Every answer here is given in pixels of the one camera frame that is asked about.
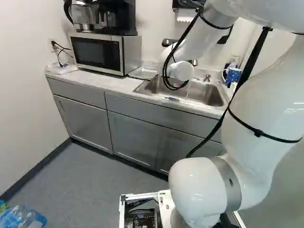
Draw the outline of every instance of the coffee maker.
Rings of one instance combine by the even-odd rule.
[[[137,36],[135,0],[64,0],[67,18],[78,32]]]

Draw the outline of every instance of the cabinet door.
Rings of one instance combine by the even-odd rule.
[[[202,138],[164,128],[158,150],[156,170],[168,174],[175,162],[184,159],[202,141]],[[222,150],[222,144],[209,141],[196,151],[193,157],[210,158],[220,155]]]
[[[105,110],[56,95],[54,99],[71,137],[113,153]]]
[[[160,127],[108,112],[114,154],[155,169]]]

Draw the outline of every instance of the stainless steel sink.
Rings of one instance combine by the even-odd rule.
[[[169,81],[175,86],[182,84],[181,81],[175,78],[169,78]],[[203,79],[194,78],[184,88],[172,91],[165,86],[162,78],[157,75],[152,81],[140,84],[133,92],[180,103],[203,104],[215,108],[224,109],[227,105],[227,98],[221,83],[212,80],[203,82]]]

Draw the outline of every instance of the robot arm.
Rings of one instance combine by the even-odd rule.
[[[234,24],[237,15],[228,16],[217,11],[210,3],[206,3],[201,18],[195,22],[186,39],[178,47],[173,58],[169,61],[167,73],[181,81],[187,81],[194,77],[193,66],[186,62],[191,59],[198,59],[207,53],[217,41],[229,33],[230,27]],[[172,51],[172,46],[167,47],[161,54],[158,74],[162,75],[162,68],[167,56]]]
[[[206,6],[206,10],[211,7],[231,21],[240,15],[265,26],[304,32],[302,1],[209,0]],[[174,55],[177,61],[197,58],[199,52],[203,54],[216,43],[210,38],[195,38],[206,35],[195,28],[210,31],[215,41],[223,35],[198,20]],[[200,50],[194,50],[200,42]],[[178,214],[190,227],[212,227],[221,213],[253,207],[268,194],[278,163],[304,134],[300,124],[304,118],[303,56],[304,36],[298,36],[273,66],[239,89],[221,128],[225,155],[184,159],[172,167],[172,198]],[[271,137],[258,136],[235,117]]]

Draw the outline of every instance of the microwave door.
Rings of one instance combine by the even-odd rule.
[[[120,42],[71,37],[76,63],[107,73],[122,72]]]

